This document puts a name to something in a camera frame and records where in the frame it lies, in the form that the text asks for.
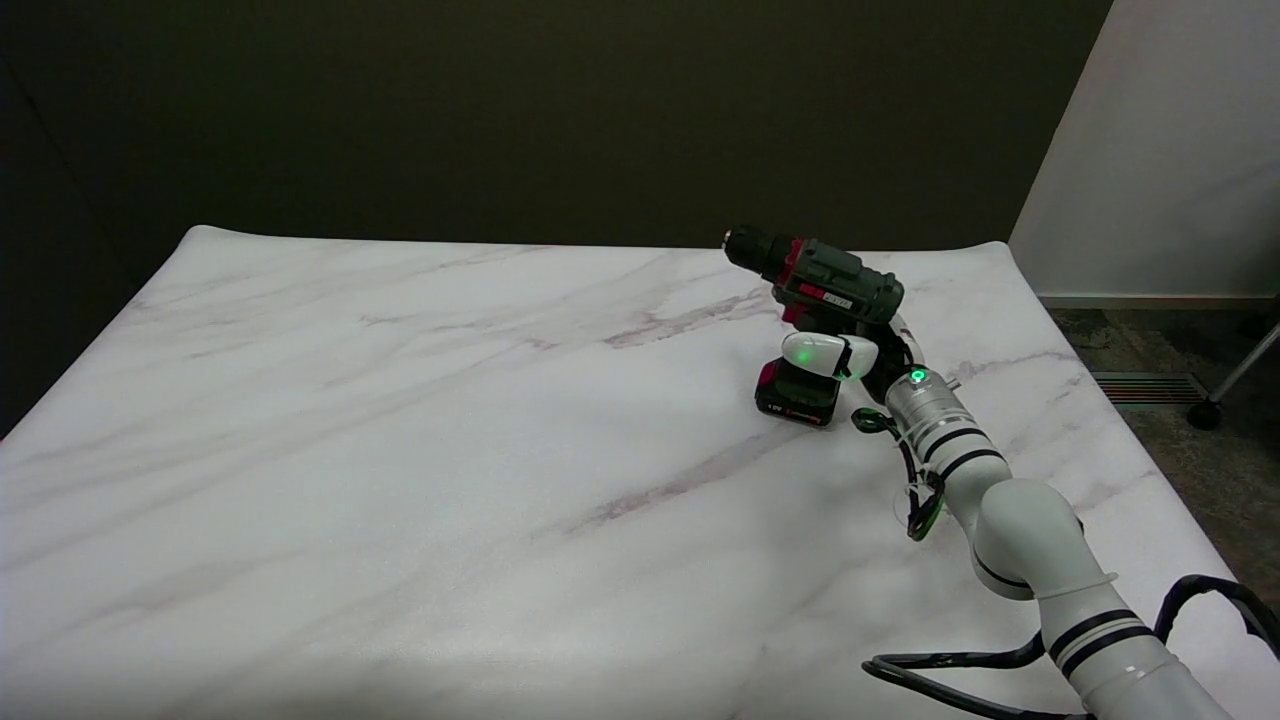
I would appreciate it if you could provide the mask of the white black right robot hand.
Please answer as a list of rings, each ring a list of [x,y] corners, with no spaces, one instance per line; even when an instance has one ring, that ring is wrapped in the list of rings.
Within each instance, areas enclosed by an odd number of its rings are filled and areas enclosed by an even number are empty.
[[[814,375],[860,382],[878,405],[900,380],[920,383],[928,377],[915,336],[899,314],[886,324],[861,323],[851,334],[794,332],[782,340],[781,354]]]

